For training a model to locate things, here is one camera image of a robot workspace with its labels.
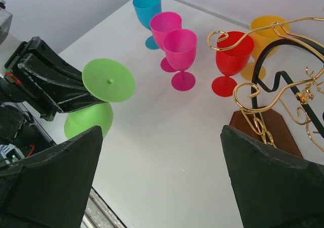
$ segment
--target goblet base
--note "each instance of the goblet base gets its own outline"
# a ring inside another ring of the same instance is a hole
[[[158,50],[159,49],[159,47],[157,46],[153,36],[147,38],[147,40],[145,41],[145,46],[149,50]]]
[[[179,72],[172,77],[171,84],[175,90],[185,92],[196,84],[196,78],[189,72]]]
[[[212,83],[212,90],[221,97],[230,97],[237,83],[233,78],[220,76]]]
[[[255,62],[248,62],[246,67],[240,72],[241,76],[248,81],[252,81],[253,71],[254,71]],[[262,66],[259,74],[259,78],[262,80],[265,78],[267,71]]]
[[[165,72],[172,73],[177,71],[169,64],[166,58],[162,59],[160,65],[161,65],[161,69],[164,70]]]

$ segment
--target white wall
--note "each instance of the white wall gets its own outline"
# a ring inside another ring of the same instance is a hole
[[[129,0],[5,0],[10,33],[22,41],[40,36],[57,53]]]
[[[324,0],[183,0],[247,25],[261,15],[278,15],[287,20],[299,17],[324,17]],[[292,31],[324,42],[324,22],[299,22]]]

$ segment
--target tabletop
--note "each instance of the tabletop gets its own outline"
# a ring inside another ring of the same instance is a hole
[[[206,38],[214,30],[246,29],[173,0],[162,0],[162,8],[180,14],[183,28],[198,36],[196,60],[188,70],[196,77],[192,90],[172,88],[174,73],[161,70],[162,50],[145,47],[151,32],[138,21],[132,2],[60,54],[80,71],[96,58],[117,60],[137,84],[129,100],[112,104],[114,122],[103,141],[93,187],[129,228],[240,228],[220,141],[222,127],[238,106],[232,97],[218,97],[211,90],[212,81],[222,74]],[[265,66],[265,82],[270,85],[277,70],[286,69],[293,80],[300,80],[306,78],[306,66],[316,72],[322,67],[309,53],[291,46],[281,47]],[[233,78],[245,82],[239,74]],[[242,89],[242,98],[249,92],[248,87]],[[294,104],[291,95],[284,98]],[[261,94],[259,104],[269,104],[270,96],[274,95]],[[313,108],[319,111],[320,103]],[[308,140],[305,127],[297,126],[280,104],[274,109],[284,116],[305,159],[324,164],[323,153]],[[57,114],[54,122],[40,120],[57,143],[66,140],[66,116]]]

